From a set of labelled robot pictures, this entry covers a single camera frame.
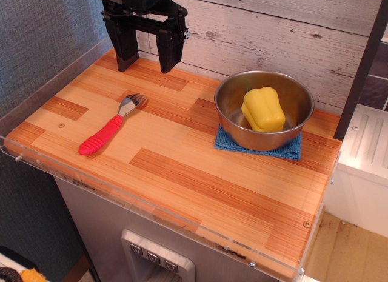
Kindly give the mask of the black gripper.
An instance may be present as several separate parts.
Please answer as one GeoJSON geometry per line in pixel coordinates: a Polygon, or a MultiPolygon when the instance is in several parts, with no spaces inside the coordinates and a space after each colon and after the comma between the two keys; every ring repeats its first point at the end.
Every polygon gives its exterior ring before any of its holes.
{"type": "Polygon", "coordinates": [[[139,57],[136,30],[156,35],[162,73],[181,61],[188,11],[172,0],[101,0],[104,23],[120,59],[139,57]]]}

